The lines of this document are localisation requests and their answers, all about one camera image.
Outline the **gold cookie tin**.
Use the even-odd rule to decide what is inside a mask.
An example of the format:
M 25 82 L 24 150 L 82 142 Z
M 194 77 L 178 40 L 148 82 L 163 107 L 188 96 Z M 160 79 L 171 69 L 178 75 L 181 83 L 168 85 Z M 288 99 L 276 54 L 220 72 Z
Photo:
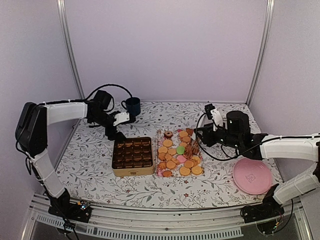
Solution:
M 111 168 L 116 177 L 152 175 L 155 171 L 152 139 L 133 137 L 116 140 Z

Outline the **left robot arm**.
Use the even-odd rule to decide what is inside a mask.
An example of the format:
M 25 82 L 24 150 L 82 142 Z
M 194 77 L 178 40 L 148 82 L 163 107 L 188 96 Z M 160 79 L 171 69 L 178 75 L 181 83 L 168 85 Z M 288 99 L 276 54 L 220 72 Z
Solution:
M 105 129 L 111 141 L 124 139 L 117 130 L 120 124 L 131 120 L 127 111 L 107 112 L 110 95 L 99 90 L 92 99 L 69 99 L 52 102 L 24 104 L 15 130 L 16 148 L 26 155 L 27 167 L 37 176 L 47 195 L 54 200 L 55 209 L 63 216 L 74 213 L 74 205 L 66 200 L 69 195 L 58 178 L 48 153 L 48 126 L 70 120 L 86 119 Z

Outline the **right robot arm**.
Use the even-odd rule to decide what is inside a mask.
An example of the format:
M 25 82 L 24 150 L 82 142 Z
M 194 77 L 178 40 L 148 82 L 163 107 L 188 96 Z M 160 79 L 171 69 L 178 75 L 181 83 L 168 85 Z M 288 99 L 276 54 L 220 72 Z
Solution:
M 259 206 L 262 218 L 269 218 L 278 210 L 278 205 L 305 195 L 320 186 L 320 135 L 281 136 L 251 132 L 249 116 L 234 110 L 226 114 L 226 123 L 216 119 L 218 111 L 213 109 L 201 115 L 212 122 L 194 129 L 196 141 L 211 147 L 221 144 L 238 151 L 235 155 L 251 160 L 263 159 L 298 159 L 311 161 L 313 164 L 305 171 L 288 181 L 271 187 Z

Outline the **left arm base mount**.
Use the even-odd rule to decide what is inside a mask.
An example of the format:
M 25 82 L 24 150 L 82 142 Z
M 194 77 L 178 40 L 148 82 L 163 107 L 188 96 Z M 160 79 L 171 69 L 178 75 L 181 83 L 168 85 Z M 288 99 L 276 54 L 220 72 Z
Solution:
M 83 201 L 80 203 L 70 202 L 70 196 L 68 193 L 62 194 L 60 197 L 55 198 L 48 196 L 50 200 L 50 207 L 48 213 L 57 217 L 61 217 L 66 220 L 74 220 L 82 223 L 88 223 L 92 208 Z

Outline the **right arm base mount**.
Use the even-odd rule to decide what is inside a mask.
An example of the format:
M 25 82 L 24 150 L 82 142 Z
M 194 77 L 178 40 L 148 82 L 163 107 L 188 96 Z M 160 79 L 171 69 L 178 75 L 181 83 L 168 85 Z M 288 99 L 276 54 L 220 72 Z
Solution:
M 240 210 L 240 216 L 245 223 L 251 223 L 281 216 L 284 214 L 284 208 L 275 200 L 263 201 L 257 205 L 246 205 Z

